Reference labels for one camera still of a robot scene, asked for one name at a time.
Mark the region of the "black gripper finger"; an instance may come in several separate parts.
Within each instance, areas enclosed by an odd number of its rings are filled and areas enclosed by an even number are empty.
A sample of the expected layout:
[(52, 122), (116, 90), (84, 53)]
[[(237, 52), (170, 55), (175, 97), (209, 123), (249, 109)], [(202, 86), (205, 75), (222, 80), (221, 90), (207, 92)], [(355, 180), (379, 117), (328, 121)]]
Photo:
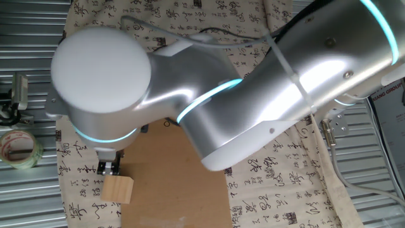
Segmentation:
[(97, 175), (119, 175), (120, 174), (120, 162), (104, 162), (99, 161), (97, 166)]

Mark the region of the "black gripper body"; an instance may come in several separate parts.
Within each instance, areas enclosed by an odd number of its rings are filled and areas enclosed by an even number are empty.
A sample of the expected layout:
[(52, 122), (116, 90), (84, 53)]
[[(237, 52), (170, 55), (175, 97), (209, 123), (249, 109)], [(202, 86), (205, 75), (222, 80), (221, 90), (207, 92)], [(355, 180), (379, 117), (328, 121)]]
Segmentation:
[(119, 151), (96, 151), (97, 157), (99, 162), (111, 162), (115, 163), (116, 165), (120, 164), (121, 158), (124, 157), (125, 153), (124, 150), (119, 150)]

